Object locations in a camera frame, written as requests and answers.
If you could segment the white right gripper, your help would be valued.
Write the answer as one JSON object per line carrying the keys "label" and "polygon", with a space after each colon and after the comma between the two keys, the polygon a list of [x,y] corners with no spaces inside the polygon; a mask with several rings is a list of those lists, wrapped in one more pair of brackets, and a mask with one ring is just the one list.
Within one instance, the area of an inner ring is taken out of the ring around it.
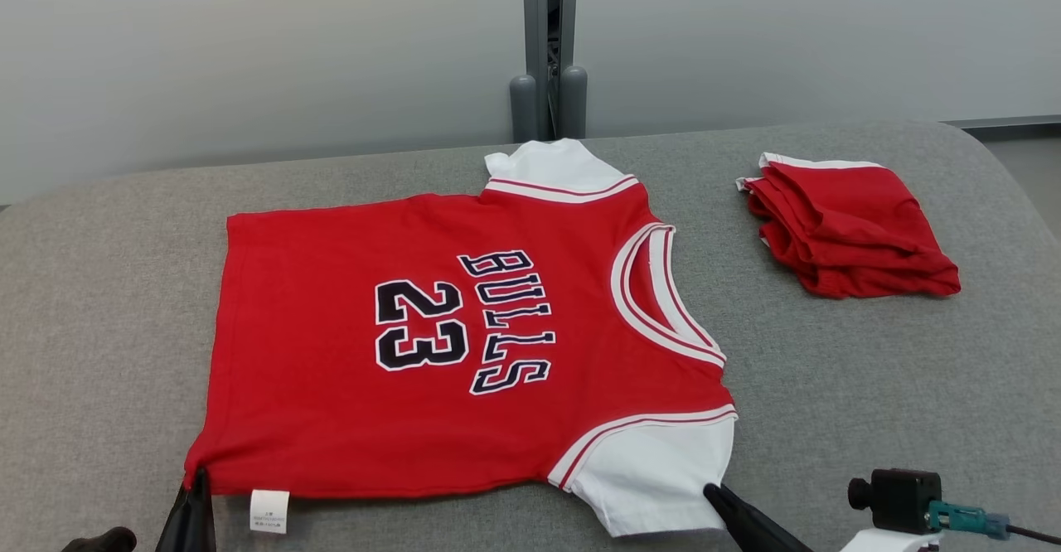
{"label": "white right gripper", "polygon": [[[788,530],[778,525],[730,488],[709,483],[705,484],[702,495],[742,551],[811,551]],[[938,551],[941,540],[941,532],[918,535],[897,530],[865,529],[846,544],[841,552]]]}

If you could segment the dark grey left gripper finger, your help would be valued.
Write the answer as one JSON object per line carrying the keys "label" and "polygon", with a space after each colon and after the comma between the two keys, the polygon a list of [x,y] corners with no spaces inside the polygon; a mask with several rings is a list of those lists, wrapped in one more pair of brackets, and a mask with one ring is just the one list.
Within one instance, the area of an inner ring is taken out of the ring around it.
{"label": "dark grey left gripper finger", "polygon": [[197,469],[191,486],[178,489],[156,551],[216,551],[215,513],[207,469]]}
{"label": "dark grey left gripper finger", "polygon": [[137,544],[129,528],[111,528],[101,535],[70,540],[63,552],[132,552]]}

